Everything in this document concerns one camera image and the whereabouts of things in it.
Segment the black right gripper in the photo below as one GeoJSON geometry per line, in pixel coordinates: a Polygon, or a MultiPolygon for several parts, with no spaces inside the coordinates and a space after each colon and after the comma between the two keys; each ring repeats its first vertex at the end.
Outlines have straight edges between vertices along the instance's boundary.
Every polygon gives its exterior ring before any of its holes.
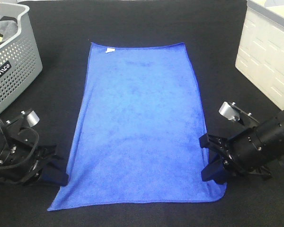
{"type": "MultiPolygon", "coordinates": [[[[267,164],[281,156],[281,122],[270,119],[258,126],[247,128],[228,140],[233,167],[239,167],[241,174],[270,175],[267,164]]],[[[221,156],[226,154],[227,139],[204,134],[199,138],[201,148],[208,148],[221,156]]],[[[203,182],[214,181],[224,184],[230,172],[224,166],[223,159],[209,163],[202,171],[203,182]]]]}

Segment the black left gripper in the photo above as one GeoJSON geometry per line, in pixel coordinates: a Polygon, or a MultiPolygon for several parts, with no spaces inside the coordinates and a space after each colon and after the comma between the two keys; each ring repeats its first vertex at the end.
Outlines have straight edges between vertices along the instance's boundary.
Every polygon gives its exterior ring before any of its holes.
{"type": "Polygon", "coordinates": [[[56,145],[39,146],[33,129],[21,130],[8,145],[0,133],[0,184],[66,186],[69,176],[59,167],[64,158],[56,145]]]}

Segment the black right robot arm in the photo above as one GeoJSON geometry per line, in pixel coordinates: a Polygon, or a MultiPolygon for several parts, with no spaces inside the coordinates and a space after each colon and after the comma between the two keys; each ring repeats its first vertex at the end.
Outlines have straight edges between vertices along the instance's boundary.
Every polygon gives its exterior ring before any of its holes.
{"type": "Polygon", "coordinates": [[[201,171],[202,180],[223,184],[233,176],[246,175],[270,179],[267,164],[284,156],[284,110],[263,123],[235,103],[223,102],[219,113],[244,130],[229,138],[208,133],[199,138],[200,147],[213,155],[201,171]]]}

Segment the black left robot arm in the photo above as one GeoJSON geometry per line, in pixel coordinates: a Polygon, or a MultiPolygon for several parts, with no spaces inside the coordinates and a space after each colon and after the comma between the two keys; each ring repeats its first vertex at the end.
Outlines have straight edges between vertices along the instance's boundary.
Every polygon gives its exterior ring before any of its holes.
{"type": "Polygon", "coordinates": [[[56,146],[39,145],[39,134],[33,128],[38,123],[35,112],[6,122],[0,118],[0,184],[67,185],[69,176],[56,146]]]}

